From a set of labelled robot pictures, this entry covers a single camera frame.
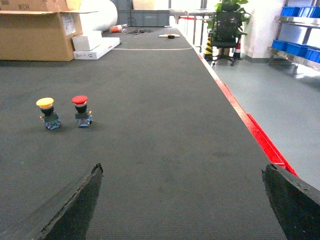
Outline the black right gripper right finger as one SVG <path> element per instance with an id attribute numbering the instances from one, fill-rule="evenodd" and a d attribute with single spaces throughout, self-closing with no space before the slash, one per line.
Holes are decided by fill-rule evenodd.
<path id="1" fill-rule="evenodd" d="M 262 180 L 270 206 L 288 240 L 320 238 L 320 191 L 276 164 Z"/>

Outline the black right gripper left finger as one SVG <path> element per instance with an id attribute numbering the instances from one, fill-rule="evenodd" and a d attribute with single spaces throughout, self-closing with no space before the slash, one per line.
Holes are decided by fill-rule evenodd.
<path id="1" fill-rule="evenodd" d="M 0 234 L 2 240 L 85 240 L 97 204 L 103 168 L 67 184 L 32 214 Z"/>

